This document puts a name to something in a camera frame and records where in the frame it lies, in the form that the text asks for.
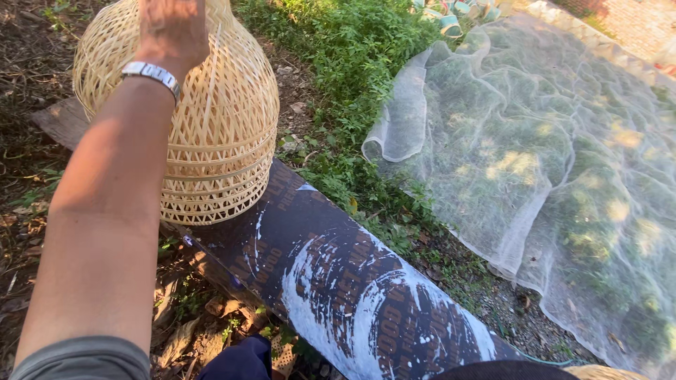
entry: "white netting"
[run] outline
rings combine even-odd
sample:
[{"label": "white netting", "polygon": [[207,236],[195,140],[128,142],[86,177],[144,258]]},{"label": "white netting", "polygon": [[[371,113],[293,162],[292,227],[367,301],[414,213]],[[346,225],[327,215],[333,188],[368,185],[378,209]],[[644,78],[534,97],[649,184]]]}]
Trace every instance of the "white netting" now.
[{"label": "white netting", "polygon": [[519,15],[414,57],[362,149],[599,357],[674,379],[675,126],[670,90]]}]

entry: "metal watch band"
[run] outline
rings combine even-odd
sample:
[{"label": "metal watch band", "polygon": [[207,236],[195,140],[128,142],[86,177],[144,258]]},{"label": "metal watch band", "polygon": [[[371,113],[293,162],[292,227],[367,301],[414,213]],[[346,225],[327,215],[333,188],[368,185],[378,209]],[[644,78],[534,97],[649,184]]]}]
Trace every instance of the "metal watch band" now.
[{"label": "metal watch band", "polygon": [[147,76],[162,83],[169,88],[171,94],[174,95],[175,104],[178,105],[178,101],[180,100],[180,83],[169,71],[153,64],[133,61],[124,66],[122,76],[125,78],[127,76]]}]

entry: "woven bamboo lampshade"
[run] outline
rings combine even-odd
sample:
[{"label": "woven bamboo lampshade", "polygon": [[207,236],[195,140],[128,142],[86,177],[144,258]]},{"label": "woven bamboo lampshade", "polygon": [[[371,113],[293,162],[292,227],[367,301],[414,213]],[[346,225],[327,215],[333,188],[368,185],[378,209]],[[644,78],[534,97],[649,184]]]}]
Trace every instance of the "woven bamboo lampshade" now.
[{"label": "woven bamboo lampshade", "polygon": [[[188,73],[172,117],[161,218],[212,224],[255,204],[268,184],[279,97],[261,47],[229,0],[207,0],[211,55]],[[137,0],[103,8],[75,55],[74,90],[91,119],[139,42]]]}]

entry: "dirt ground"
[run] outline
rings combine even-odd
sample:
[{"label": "dirt ground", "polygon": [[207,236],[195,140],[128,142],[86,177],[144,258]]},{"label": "dirt ground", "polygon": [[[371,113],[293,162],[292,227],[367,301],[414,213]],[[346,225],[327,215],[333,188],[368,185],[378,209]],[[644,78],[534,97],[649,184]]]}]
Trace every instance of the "dirt ground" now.
[{"label": "dirt ground", "polygon": [[[37,272],[47,224],[47,204],[40,202],[49,201],[54,173],[63,170],[70,157],[67,149],[33,125],[28,116],[73,95],[70,70],[78,36],[91,15],[104,5],[90,0],[48,21],[43,10],[53,4],[47,0],[0,0],[0,379],[11,373]],[[60,25],[61,30],[54,31],[53,24]],[[277,75],[279,131],[283,131],[280,134],[302,137],[312,128],[307,105],[318,100],[311,71],[266,39],[258,40]],[[277,149],[278,153],[285,151],[284,147]],[[299,147],[287,145],[286,149]],[[18,200],[22,204],[12,204]],[[417,243],[437,248],[457,263],[476,260],[457,241],[421,239]],[[224,308],[228,300],[218,298],[216,290],[192,271],[177,241],[160,239],[159,246],[157,321],[153,324],[151,349],[153,376],[188,380],[224,344],[236,344],[258,329],[249,324],[250,316],[239,310],[226,316],[219,314],[219,307]],[[570,333],[542,314],[537,307],[538,297],[530,291],[513,289],[509,282],[489,272],[448,283],[438,279],[438,264],[417,260],[413,265],[524,353],[556,362],[573,358],[598,362]],[[274,333],[279,321],[274,316],[268,319],[265,327]],[[179,329],[192,330],[191,339],[184,342],[182,353],[167,356],[167,342]],[[159,360],[170,361],[161,369]],[[334,379],[331,369],[326,360],[308,354],[297,361],[291,378]]]}]

